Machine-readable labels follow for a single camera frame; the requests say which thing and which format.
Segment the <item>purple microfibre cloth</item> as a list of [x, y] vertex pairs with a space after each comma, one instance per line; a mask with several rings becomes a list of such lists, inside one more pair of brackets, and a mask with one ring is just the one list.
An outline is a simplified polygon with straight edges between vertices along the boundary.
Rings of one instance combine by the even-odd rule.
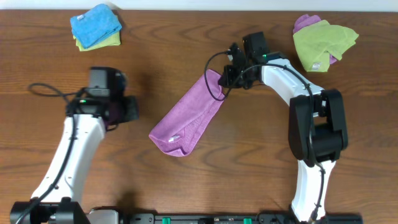
[[189, 155], [205, 132], [222, 102], [221, 75], [207, 70], [149, 133], [152, 142], [165, 154]]

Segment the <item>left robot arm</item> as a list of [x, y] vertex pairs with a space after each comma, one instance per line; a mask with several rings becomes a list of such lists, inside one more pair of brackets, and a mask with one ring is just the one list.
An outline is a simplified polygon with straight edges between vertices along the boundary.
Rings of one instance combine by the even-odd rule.
[[115, 208], [96, 208], [86, 213], [80, 205], [91, 162], [106, 133], [139, 117], [136, 97], [124, 94], [126, 85], [125, 74], [111, 67], [91, 67], [88, 86], [74, 93], [40, 83], [66, 102], [62, 138], [30, 200], [14, 203], [11, 223], [126, 221]]

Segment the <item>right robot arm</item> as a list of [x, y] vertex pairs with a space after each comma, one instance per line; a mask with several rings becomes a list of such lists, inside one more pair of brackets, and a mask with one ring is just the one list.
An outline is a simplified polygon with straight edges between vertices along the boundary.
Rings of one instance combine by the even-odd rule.
[[232, 43], [224, 54], [231, 64], [224, 66], [219, 85], [248, 90], [259, 82], [289, 106], [288, 142], [298, 161], [290, 209], [297, 223], [324, 222], [328, 181], [348, 145], [341, 93], [307, 80], [283, 54], [269, 50], [262, 32], [244, 36], [242, 48]]

